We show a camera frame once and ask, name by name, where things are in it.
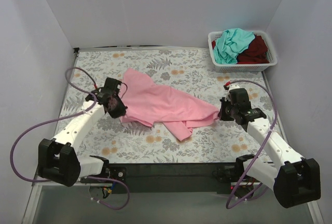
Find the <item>pink t shirt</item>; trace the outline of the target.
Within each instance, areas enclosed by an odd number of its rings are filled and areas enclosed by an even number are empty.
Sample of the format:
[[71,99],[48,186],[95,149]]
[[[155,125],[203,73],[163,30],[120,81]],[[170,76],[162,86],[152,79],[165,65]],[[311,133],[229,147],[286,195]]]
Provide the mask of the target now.
[[192,135],[193,128],[206,127],[218,119],[219,109],[170,86],[157,85],[146,74],[131,68],[122,80],[128,89],[122,101],[128,107],[122,123],[139,122],[147,127],[164,126],[179,140]]

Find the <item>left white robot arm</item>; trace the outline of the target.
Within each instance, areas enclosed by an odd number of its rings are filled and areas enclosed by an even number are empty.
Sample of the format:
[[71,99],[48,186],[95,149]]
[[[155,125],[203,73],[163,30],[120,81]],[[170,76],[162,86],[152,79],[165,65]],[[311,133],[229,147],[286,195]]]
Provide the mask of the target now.
[[127,107],[119,93],[122,82],[107,78],[104,86],[93,90],[83,102],[81,111],[52,139],[43,139],[38,146],[38,176],[71,187],[84,177],[98,182],[110,178],[109,161],[100,156],[81,157],[77,151],[96,123],[109,114],[116,119],[126,114]]

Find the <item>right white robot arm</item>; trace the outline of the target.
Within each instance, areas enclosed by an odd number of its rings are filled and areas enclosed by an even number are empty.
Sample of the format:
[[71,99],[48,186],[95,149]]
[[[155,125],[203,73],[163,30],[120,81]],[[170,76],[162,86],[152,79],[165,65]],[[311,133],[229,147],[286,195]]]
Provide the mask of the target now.
[[247,91],[236,84],[224,86],[219,118],[234,121],[253,137],[270,157],[273,165],[262,162],[258,155],[236,159],[234,173],[239,181],[254,178],[271,189],[284,208],[321,198],[321,176],[318,162],[296,152],[277,132],[259,108],[253,108]]

